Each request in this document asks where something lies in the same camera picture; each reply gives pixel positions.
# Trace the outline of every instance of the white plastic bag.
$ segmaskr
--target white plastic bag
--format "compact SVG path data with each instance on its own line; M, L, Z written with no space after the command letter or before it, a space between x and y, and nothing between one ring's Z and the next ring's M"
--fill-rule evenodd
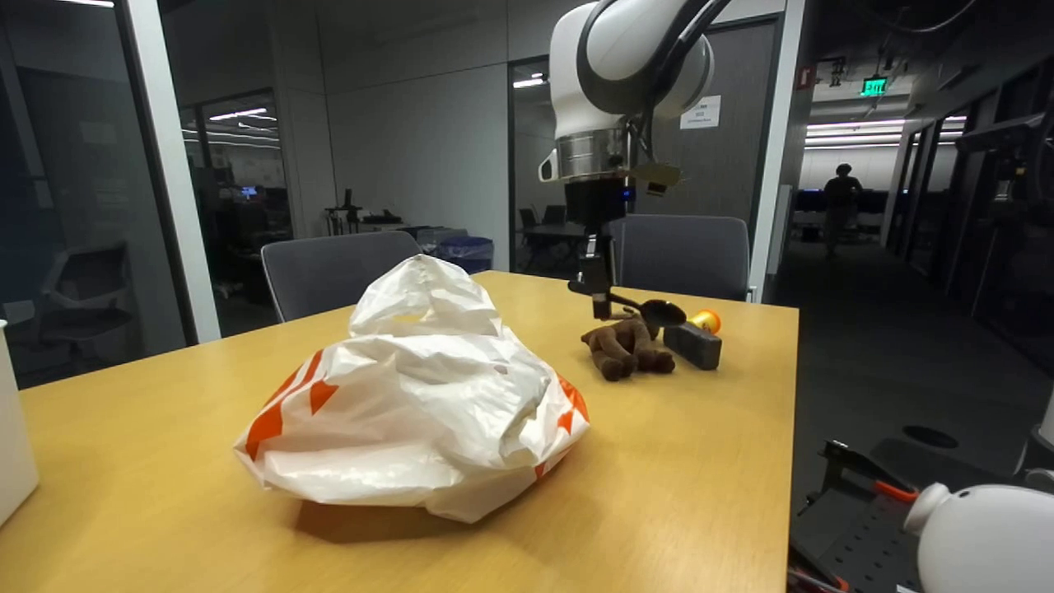
M236 440L264 482L318 503L424 509L482 520L591 430L461 267L408 257L307 358Z

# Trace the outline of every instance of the office chair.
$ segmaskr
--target office chair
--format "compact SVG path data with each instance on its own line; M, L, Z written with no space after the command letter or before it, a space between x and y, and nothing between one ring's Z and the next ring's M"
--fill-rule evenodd
M405 230L336 233L264 244L262 264L279 321L356 304L361 289L420 254Z
M628 213L610 229L616 283L748 297L748 225L712 213Z
M539 225L567 225L567 207L565 205L548 205L548 210L539 213Z
M523 230L536 229L534 207L520 207L520 229L523 229Z

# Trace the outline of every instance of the exit sign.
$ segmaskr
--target exit sign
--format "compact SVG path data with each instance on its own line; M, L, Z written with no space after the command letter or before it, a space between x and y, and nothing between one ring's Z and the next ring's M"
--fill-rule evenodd
M888 78L885 78L885 75L869 75L869 78L859 82L859 97L864 97L864 98L884 98L885 90L888 90Z

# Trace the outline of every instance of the pile of brown objects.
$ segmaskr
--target pile of brown objects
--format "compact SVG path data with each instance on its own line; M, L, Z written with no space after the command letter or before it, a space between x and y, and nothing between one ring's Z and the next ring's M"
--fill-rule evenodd
M584 343L610 382L628 379L633 374L669 377L675 370L673 354L652 338L648 322L640 318L591 328Z

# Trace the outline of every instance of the table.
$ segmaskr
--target table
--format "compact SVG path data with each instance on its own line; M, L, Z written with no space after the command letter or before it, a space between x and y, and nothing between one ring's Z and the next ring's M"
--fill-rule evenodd
M512 509L464 526L264 491L234 439L345 311L22 392L43 484L0 531L0 589L784 589L798 311L725 318L717 374L602 382L591 299L479 274L516 336L591 399L594 432Z

